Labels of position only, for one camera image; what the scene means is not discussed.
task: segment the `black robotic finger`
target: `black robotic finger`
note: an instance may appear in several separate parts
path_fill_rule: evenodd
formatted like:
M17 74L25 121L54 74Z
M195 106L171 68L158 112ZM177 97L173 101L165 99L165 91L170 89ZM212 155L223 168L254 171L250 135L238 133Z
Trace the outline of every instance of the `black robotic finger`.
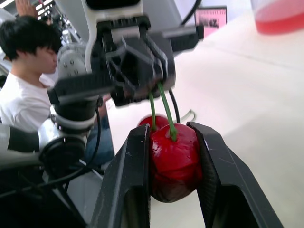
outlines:
M104 173L90 227L150 227L149 141L148 125L130 131Z
M200 145L204 181L197 189L206 228L282 228L252 172L212 128L187 123Z

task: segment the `cherry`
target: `cherry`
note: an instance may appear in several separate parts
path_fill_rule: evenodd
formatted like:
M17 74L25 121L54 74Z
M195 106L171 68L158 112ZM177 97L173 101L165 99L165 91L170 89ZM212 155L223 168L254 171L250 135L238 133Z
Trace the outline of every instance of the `cherry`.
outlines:
M151 135L150 143L151 193L166 203L188 196L203 178L195 131L178 123L174 127L175 141L167 125Z
M149 115L145 118L143 118L137 126L146 125L149 124L151 127L151 133L158 131L159 129L163 128L164 126L167 126L169 124L168 119L162 115L156 115L155 116L155 126L156 129L152 128L153 125L153 117L152 115Z

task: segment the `person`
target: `person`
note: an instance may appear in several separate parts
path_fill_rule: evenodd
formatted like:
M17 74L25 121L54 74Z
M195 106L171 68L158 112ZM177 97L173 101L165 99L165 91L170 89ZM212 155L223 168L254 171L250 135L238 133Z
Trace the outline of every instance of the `person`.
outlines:
M53 20L52 20L51 15L43 16L43 17L41 17L40 20L43 21L44 23L46 23L47 25L52 25L53 24Z
M42 74L53 74L61 42L54 29L31 16L5 21L0 27L0 46L12 61L12 70L0 91L0 118L3 124L36 131L49 117L50 101ZM99 109L100 115L105 105ZM93 154L97 135L90 135L84 160ZM114 157L111 134L102 131L95 165Z

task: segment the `cherry stem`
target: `cherry stem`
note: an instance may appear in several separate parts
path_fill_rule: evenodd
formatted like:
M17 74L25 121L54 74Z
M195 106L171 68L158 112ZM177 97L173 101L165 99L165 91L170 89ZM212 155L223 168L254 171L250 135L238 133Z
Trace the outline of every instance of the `cherry stem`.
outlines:
M154 107L154 97L152 93L149 93L149 99L151 104L151 112L152 112L152 131L156 131L156 116L155 116L155 107Z
M172 119L172 115L171 115L171 112L170 112L170 108L169 108L169 105L168 105L168 101L167 101L165 92L163 90L163 87L162 87L161 83L158 83L157 87L158 87L158 90L160 91L162 102L163 102L163 105L165 107L166 114L167 114L167 117L168 117L171 139L173 141L176 141L177 140L177 130L174 127L174 122L173 122L173 119Z

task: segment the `white table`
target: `white table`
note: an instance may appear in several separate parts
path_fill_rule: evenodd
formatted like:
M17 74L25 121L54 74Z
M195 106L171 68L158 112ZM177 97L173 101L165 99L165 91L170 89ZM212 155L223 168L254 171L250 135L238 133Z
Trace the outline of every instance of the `white table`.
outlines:
M180 114L193 109L196 122L221 133L287 228L302 228L304 219L303 40L304 31L261 36L246 14L175 61ZM160 100L155 106L165 114ZM149 102L109 110L116 151L149 113ZM152 228L202 224L196 193L174 204L152 202Z

